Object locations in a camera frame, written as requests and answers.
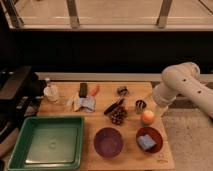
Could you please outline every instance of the green tray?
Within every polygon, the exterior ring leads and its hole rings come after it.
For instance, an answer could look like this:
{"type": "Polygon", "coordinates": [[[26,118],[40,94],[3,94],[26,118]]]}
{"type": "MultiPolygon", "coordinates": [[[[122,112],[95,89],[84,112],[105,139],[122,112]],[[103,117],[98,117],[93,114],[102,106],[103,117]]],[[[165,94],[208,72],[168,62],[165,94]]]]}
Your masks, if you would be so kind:
{"type": "Polygon", "coordinates": [[[82,117],[30,117],[16,142],[9,171],[75,170],[81,162],[82,117]]]}

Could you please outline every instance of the dark bowl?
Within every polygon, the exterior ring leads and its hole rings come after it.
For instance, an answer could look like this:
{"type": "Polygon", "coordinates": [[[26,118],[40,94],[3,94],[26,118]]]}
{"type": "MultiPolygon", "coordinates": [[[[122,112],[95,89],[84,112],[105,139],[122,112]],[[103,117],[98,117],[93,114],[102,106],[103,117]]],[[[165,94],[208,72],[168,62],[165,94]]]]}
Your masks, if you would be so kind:
{"type": "Polygon", "coordinates": [[[158,151],[160,151],[161,148],[163,147],[163,138],[162,138],[161,134],[152,127],[140,128],[136,134],[136,141],[137,141],[138,137],[144,136],[146,134],[148,134],[156,142],[156,145],[154,147],[152,147],[151,149],[146,150],[146,152],[157,153],[158,151]]]}
{"type": "Polygon", "coordinates": [[[94,138],[96,152],[104,158],[117,156],[123,148],[123,139],[116,129],[106,127],[99,130],[94,138]]]}

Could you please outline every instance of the wooden table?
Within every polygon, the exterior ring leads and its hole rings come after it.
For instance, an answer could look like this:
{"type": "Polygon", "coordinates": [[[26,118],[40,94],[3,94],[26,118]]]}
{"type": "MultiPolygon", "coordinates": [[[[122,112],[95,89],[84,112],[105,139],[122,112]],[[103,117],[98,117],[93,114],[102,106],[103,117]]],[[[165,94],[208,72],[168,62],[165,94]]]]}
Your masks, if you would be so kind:
{"type": "Polygon", "coordinates": [[[88,82],[88,89],[100,85],[100,91],[96,95],[96,108],[93,113],[85,111],[74,112],[67,108],[66,104],[79,90],[79,82],[54,82],[60,92],[59,101],[53,103],[43,99],[38,116],[62,116],[81,115],[85,118],[84,143],[80,170],[157,170],[172,169],[174,162],[167,140],[167,135],[161,120],[161,115],[166,109],[156,108],[150,98],[151,84],[148,82],[88,82]],[[126,97],[125,107],[128,117],[123,125],[116,126],[111,123],[103,111],[118,99],[116,89],[119,86],[127,86],[130,94],[126,97]],[[136,133],[141,127],[139,115],[135,113],[135,101],[147,99],[148,108],[156,113],[156,120],[151,125],[156,128],[163,137],[163,148],[155,154],[143,152],[136,144],[136,133]],[[120,131],[124,140],[122,152],[113,159],[100,157],[93,147],[93,139],[98,130],[103,127],[113,127],[120,131]]]}

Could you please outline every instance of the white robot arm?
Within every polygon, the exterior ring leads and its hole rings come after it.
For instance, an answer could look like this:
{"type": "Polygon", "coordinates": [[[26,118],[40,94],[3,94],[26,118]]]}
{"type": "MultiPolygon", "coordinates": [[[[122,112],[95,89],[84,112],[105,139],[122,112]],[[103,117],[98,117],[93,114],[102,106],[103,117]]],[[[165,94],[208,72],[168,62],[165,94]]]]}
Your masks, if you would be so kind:
{"type": "Polygon", "coordinates": [[[213,90],[201,84],[199,67],[192,62],[169,66],[162,72],[162,82],[153,90],[153,99],[166,107],[182,94],[213,118],[213,90]]]}

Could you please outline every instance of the metal bracket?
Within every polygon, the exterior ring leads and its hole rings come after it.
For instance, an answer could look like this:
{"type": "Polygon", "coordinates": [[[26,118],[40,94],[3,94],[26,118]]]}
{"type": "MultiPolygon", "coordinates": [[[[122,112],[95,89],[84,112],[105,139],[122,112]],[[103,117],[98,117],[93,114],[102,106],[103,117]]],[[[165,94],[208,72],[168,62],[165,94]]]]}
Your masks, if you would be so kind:
{"type": "Polygon", "coordinates": [[[171,4],[172,4],[172,0],[163,0],[163,3],[161,5],[161,10],[160,10],[160,15],[159,15],[157,23],[156,23],[156,25],[159,28],[166,27],[167,18],[169,15],[171,4]]]}
{"type": "Polygon", "coordinates": [[[79,18],[78,18],[75,0],[67,0],[67,7],[69,11],[69,16],[70,16],[71,27],[78,28],[80,24],[79,24],[79,18]]]}
{"type": "Polygon", "coordinates": [[[15,28],[21,28],[24,25],[23,20],[19,17],[18,12],[16,11],[15,4],[13,0],[2,0],[12,23],[12,26],[15,28]]]}

